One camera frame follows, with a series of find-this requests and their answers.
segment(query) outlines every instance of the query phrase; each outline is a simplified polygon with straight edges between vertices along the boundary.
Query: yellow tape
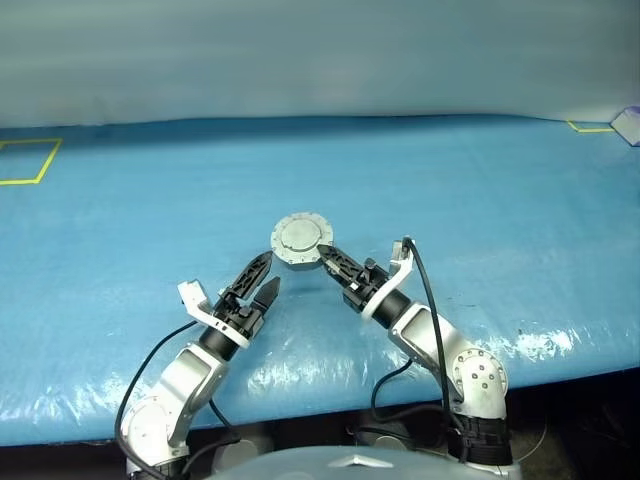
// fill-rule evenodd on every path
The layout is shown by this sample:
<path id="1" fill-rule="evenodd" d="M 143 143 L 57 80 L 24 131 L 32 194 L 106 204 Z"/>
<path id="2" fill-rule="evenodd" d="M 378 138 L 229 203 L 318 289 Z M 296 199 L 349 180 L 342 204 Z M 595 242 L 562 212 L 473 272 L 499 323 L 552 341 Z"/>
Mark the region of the yellow tape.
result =
<path id="1" fill-rule="evenodd" d="M 611 127 L 601 127 L 601 128 L 582 128 L 582 127 L 578 127 L 571 120 L 567 120 L 567 124 L 578 133 L 609 133 L 609 132 L 615 132 L 615 130 L 613 128 L 611 128 Z"/>
<path id="2" fill-rule="evenodd" d="M 0 149 L 5 145 L 25 145 L 29 143 L 53 143 L 53 148 L 47 159 L 40 167 L 40 171 L 38 175 L 34 178 L 16 178 L 11 180 L 0 180 L 0 186 L 3 185 L 37 185 L 44 178 L 44 175 L 47 173 L 47 170 L 51 166 L 51 162 L 53 162 L 56 153 L 60 149 L 60 145 L 62 145 L 62 138 L 30 138 L 23 140 L 0 140 Z"/>

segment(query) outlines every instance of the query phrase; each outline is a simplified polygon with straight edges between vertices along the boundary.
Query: white wall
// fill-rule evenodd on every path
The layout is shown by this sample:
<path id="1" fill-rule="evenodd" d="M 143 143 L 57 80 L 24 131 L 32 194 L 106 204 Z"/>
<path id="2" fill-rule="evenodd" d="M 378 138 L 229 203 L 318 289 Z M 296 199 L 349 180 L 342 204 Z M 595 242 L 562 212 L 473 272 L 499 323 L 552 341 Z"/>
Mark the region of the white wall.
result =
<path id="1" fill-rule="evenodd" d="M 0 0 L 0 127 L 640 102 L 640 0 Z"/>

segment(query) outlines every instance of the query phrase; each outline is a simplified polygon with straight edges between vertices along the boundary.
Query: blue table surface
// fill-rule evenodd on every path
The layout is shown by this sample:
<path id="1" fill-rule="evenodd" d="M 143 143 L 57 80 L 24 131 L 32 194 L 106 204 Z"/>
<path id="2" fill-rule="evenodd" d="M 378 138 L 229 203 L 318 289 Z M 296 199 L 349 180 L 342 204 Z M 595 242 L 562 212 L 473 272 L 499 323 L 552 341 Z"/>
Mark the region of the blue table surface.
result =
<path id="1" fill-rule="evenodd" d="M 640 364 L 640 149 L 615 133 L 493 116 L 0 131 L 38 137 L 64 139 L 42 182 L 0 187 L 2 445 L 111 438 L 138 365 L 189 320 L 176 285 L 216 292 L 297 211 L 362 261 L 412 235 L 441 313 L 511 387 Z M 0 150 L 0 174 L 38 167 L 19 152 Z M 246 423 L 366 407 L 403 356 L 322 270 L 272 273 L 280 297 L 221 409 Z M 422 298 L 417 273 L 406 291 Z M 196 335 L 158 354 L 138 395 Z M 438 396 L 413 367 L 380 400 Z"/>

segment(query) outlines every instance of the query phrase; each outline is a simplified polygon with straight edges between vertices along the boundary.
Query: round metal disc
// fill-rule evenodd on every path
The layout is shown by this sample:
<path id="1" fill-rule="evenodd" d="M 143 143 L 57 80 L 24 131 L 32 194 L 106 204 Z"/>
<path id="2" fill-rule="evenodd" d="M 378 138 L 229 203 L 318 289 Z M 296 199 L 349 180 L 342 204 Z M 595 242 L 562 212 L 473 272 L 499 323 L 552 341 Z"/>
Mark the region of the round metal disc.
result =
<path id="1" fill-rule="evenodd" d="M 271 233 L 273 253 L 289 265 L 318 262 L 318 244 L 333 245 L 333 229 L 317 213 L 294 213 L 284 217 Z"/>

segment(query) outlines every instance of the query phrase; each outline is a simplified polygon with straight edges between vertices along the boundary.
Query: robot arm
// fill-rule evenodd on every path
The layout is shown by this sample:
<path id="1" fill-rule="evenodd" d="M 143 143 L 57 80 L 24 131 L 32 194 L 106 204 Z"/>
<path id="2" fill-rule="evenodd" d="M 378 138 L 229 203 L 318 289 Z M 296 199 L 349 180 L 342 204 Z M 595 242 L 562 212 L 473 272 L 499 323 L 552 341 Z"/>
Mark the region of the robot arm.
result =
<path id="1" fill-rule="evenodd" d="M 247 348 L 262 327 L 263 315 L 278 295 L 278 277 L 264 284 L 249 305 L 246 299 L 271 266 L 271 252 L 253 259 L 235 282 L 220 292 L 212 306 L 200 282 L 178 286 L 187 312 L 207 328 L 199 340 L 183 348 L 162 372 L 147 396 L 124 416 L 120 435 L 136 459 L 127 461 L 130 478 L 149 478 L 142 460 L 162 475 L 182 478 L 189 455 L 187 434 L 193 417 L 212 397 L 238 347 Z"/>
<path id="2" fill-rule="evenodd" d="M 375 319 L 389 339 L 440 382 L 440 363 L 431 311 L 411 301 L 399 287 L 411 271 L 413 255 L 395 242 L 389 275 L 372 259 L 359 265 L 338 248 L 318 247 L 329 275 L 343 287 L 344 301 L 365 320 Z M 448 435 L 449 453 L 481 469 L 503 474 L 512 465 L 506 427 L 507 375 L 490 352 L 469 342 L 438 315 L 452 413 L 462 425 Z"/>

